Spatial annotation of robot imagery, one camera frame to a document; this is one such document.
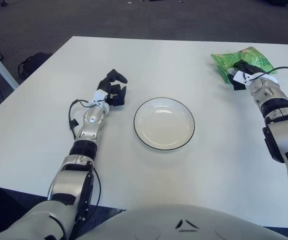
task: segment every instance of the green plastic bag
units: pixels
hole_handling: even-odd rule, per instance
[[[232,69],[233,65],[240,60],[244,60],[248,64],[259,67],[265,72],[274,68],[269,60],[252,46],[235,53],[211,54],[211,57],[214,59],[219,69],[219,73],[226,83],[230,83],[228,69]]]

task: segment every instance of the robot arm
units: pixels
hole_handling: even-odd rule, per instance
[[[0,240],[68,240],[73,227],[86,220],[104,118],[109,113],[109,105],[124,104],[126,87],[121,90],[119,84],[111,86],[116,80],[127,83],[126,78],[113,69],[99,83],[93,100],[88,102],[90,109],[84,114],[83,127],[50,185],[47,201],[33,207],[1,232]]]
[[[265,143],[272,158],[285,163],[288,175],[288,98],[280,89],[276,79],[250,68],[254,66],[240,62],[233,81],[249,86],[250,93],[263,115]]]

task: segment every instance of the floor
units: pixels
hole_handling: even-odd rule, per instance
[[[72,36],[288,44],[288,5],[267,0],[9,0],[0,7],[3,64],[54,53]],[[12,89],[0,76],[6,98]],[[26,209],[43,198],[5,190]],[[80,234],[114,215],[100,208]],[[275,228],[288,236],[288,229]]]

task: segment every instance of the white table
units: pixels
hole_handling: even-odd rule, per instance
[[[288,45],[72,37],[0,105],[0,187],[47,195],[74,141],[70,103],[91,99],[115,68],[129,82],[97,152],[101,206],[197,205],[288,227],[287,172],[267,150],[263,117],[248,91],[224,83],[210,57],[249,46],[275,67],[288,66]],[[288,70],[275,76],[288,95]],[[195,133],[184,147],[159,152],[137,139],[134,113],[155,97],[191,110]],[[80,124],[84,111],[72,111]],[[98,190],[95,182],[93,203]]]

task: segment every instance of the robot forearm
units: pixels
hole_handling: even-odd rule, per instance
[[[288,175],[288,98],[279,84],[265,77],[255,77],[249,87],[264,117],[267,148],[274,160],[285,163]]]

